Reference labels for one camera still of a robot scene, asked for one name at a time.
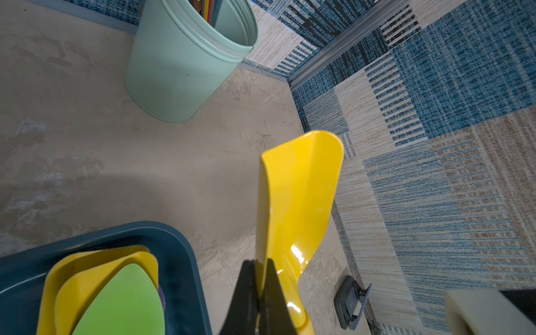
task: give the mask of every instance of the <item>colored sticks in bucket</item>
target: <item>colored sticks in bucket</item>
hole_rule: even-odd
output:
[[[190,0],[193,8],[198,12],[211,26],[216,25],[216,19],[220,12],[223,0]]]

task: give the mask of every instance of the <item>mint green bucket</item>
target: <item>mint green bucket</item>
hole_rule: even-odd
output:
[[[248,0],[223,0],[215,29],[188,0],[147,0],[125,73],[126,88],[150,115],[187,121],[256,41]]]

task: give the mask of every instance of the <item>striped rug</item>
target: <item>striped rug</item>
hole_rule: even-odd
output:
[[[387,334],[448,334],[444,291],[536,287],[536,6],[413,0],[293,90],[336,133],[333,207]]]

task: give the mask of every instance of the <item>green foam piece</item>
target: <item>green foam piece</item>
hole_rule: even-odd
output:
[[[164,335],[164,312],[151,278],[122,268],[87,308],[72,335]]]

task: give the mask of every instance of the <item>yellow plastic piece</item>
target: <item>yellow plastic piece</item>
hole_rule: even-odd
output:
[[[272,258],[294,327],[314,334],[298,280],[326,233],[344,149],[327,131],[311,131],[260,156],[256,239],[259,297]]]
[[[54,319],[56,335],[71,335],[87,308],[105,285],[125,266],[139,265],[158,291],[158,261],[146,251],[139,251],[69,278],[56,297]]]
[[[43,296],[41,297],[41,307],[39,309],[39,321],[36,334],[56,335],[56,326],[54,322],[56,295],[69,278],[80,271],[85,271],[137,251],[148,251],[148,249],[142,245],[131,245],[124,248],[78,252],[76,254],[68,255],[56,263],[52,269],[50,269],[44,280]]]

